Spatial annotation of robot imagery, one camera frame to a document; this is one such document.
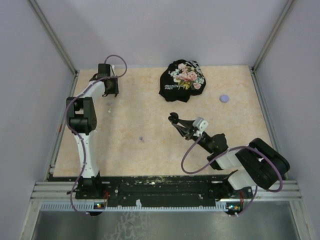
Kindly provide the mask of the black earbud charging case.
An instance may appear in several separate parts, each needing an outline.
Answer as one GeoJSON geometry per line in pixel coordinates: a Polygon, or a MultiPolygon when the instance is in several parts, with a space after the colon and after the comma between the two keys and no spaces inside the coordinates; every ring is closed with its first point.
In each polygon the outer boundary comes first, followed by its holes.
{"type": "Polygon", "coordinates": [[[178,124],[179,123],[179,115],[176,112],[171,112],[169,114],[168,120],[172,123],[172,124],[178,124]]]}

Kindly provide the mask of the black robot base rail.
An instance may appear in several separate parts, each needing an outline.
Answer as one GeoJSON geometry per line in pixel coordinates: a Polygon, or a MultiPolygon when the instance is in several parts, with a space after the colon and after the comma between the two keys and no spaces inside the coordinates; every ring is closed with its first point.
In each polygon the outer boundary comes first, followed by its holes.
{"type": "Polygon", "coordinates": [[[227,175],[174,176],[110,176],[100,177],[103,185],[101,199],[113,207],[136,200],[155,204],[215,203],[223,199],[249,199],[250,187],[234,191],[226,187],[227,175]]]}

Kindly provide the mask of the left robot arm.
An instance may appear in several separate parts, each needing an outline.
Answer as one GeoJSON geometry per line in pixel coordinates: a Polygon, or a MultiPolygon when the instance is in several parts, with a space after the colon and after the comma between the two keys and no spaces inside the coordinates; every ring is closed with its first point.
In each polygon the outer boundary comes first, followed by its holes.
{"type": "Polygon", "coordinates": [[[66,99],[65,124],[75,138],[80,162],[80,173],[71,190],[77,199],[98,199],[103,195],[104,186],[94,148],[94,133],[98,125],[95,101],[118,94],[115,66],[100,63],[87,87],[77,96],[66,99]]]}

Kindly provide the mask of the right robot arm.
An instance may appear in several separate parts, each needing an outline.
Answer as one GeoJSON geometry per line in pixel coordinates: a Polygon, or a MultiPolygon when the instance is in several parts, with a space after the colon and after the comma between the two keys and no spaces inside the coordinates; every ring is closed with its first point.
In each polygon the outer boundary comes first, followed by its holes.
{"type": "Polygon", "coordinates": [[[168,120],[185,140],[193,141],[181,160],[180,166],[184,173],[194,175],[208,167],[218,171],[234,168],[235,171],[226,178],[223,185],[223,192],[229,198],[235,198],[241,189],[251,186],[275,193],[283,189],[283,176],[290,170],[290,164],[261,138],[255,138],[247,145],[230,148],[225,134],[209,136],[206,133],[209,123],[201,117],[183,120],[172,112],[168,120]],[[200,169],[189,171],[185,169],[185,160],[196,145],[208,152],[208,162],[200,169]],[[279,186],[273,190],[271,187],[275,183],[279,186]]]}

